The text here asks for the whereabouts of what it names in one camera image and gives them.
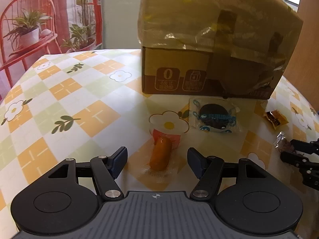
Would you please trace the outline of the pink room-print wall tapestry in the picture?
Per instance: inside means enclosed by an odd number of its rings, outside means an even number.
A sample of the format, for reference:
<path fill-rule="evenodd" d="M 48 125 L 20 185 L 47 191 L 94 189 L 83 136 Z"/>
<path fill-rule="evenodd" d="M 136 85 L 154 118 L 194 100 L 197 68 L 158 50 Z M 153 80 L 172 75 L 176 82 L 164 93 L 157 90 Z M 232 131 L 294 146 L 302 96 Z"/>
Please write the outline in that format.
<path fill-rule="evenodd" d="M 102 45 L 102 0 L 1 0 L 1 98 L 42 55 Z"/>

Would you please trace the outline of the checkered floral tablecloth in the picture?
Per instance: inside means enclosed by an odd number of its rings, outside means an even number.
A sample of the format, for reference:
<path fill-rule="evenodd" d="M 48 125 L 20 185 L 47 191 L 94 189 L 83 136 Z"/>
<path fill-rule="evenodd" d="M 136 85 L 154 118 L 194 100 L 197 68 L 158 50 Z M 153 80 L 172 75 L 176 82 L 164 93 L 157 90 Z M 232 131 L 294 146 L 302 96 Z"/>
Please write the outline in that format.
<path fill-rule="evenodd" d="M 240 109 L 238 133 L 203 132 L 188 126 L 187 96 L 148 95 L 141 89 L 140 50 L 97 50 L 44 55 L 30 66 L 1 103 L 1 238 L 17 228 L 13 198 L 65 158 L 86 162 L 121 146 L 129 161 L 117 179 L 121 190 L 184 190 L 197 183 L 186 154 L 227 162 L 249 158 L 299 194 L 304 211 L 297 233 L 318 238 L 318 191 L 302 183 L 273 144 L 278 135 L 263 116 L 278 110 L 288 139 L 318 138 L 318 115 L 301 93 L 281 78 L 269 100 L 233 99 Z M 153 129 L 181 136 L 167 168 L 152 170 Z"/>

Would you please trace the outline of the clear wrapped chocolate cookie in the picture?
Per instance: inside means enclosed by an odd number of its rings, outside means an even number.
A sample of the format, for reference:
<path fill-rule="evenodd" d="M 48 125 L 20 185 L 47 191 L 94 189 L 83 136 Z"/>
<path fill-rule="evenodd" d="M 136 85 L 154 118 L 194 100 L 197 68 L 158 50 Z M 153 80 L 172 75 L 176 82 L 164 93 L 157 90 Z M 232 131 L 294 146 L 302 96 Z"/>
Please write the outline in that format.
<path fill-rule="evenodd" d="M 200 131 L 238 133 L 240 109 L 229 99 L 219 97 L 189 98 L 189 125 Z"/>

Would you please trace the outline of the wrapped orange sausage snack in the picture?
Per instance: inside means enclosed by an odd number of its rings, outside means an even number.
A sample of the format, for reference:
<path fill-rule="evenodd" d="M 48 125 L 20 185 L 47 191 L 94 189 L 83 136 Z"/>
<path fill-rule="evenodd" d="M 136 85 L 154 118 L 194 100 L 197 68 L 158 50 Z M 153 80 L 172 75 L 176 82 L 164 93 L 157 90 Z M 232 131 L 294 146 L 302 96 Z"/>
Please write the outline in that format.
<path fill-rule="evenodd" d="M 163 171 L 167 168 L 172 151 L 179 146 L 181 136 L 166 134 L 153 129 L 154 147 L 151 153 L 149 165 L 152 170 Z"/>

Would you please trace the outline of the small gold wrapped candy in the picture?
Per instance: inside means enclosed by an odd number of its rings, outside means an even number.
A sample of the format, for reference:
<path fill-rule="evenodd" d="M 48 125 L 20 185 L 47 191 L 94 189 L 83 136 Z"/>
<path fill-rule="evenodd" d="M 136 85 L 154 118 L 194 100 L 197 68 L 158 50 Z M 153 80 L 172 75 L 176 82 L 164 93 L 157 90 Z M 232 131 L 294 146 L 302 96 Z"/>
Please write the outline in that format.
<path fill-rule="evenodd" d="M 272 125 L 274 130 L 289 123 L 287 118 L 278 110 L 264 112 L 263 116 Z"/>

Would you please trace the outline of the brown cardboard box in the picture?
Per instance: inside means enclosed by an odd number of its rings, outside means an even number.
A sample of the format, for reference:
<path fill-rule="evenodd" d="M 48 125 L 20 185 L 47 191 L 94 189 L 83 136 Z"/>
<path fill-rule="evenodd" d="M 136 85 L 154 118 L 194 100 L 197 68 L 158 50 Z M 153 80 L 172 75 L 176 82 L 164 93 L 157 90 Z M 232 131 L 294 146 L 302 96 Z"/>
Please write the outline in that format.
<path fill-rule="evenodd" d="M 302 25 L 282 0 L 141 0 L 142 90 L 267 100 Z"/>

